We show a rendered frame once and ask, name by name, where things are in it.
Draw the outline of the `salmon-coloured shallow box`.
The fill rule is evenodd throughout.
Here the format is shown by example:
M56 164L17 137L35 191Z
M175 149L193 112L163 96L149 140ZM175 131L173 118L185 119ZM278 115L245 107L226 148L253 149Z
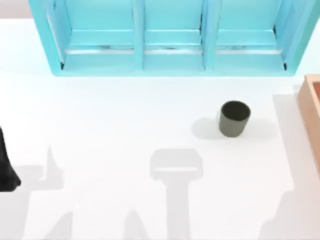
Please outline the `salmon-coloured shallow box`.
M307 74L297 94L297 103L320 175L320 74Z

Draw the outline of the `light blue rack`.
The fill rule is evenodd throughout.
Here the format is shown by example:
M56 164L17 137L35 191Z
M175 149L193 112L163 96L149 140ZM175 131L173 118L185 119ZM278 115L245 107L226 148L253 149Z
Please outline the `light blue rack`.
M293 76L320 0L28 0L56 76Z

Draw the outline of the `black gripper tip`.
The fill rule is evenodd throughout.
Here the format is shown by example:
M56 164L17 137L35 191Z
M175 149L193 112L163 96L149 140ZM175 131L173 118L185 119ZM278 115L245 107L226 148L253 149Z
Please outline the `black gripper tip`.
M3 130L0 127L0 192L13 192L21 183L9 160Z

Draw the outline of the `dark grey cup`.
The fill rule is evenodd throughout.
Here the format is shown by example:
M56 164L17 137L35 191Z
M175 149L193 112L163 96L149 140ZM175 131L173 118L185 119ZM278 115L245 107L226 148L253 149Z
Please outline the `dark grey cup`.
M250 107L242 101L230 100L220 109L219 130L229 138L240 136L251 116Z

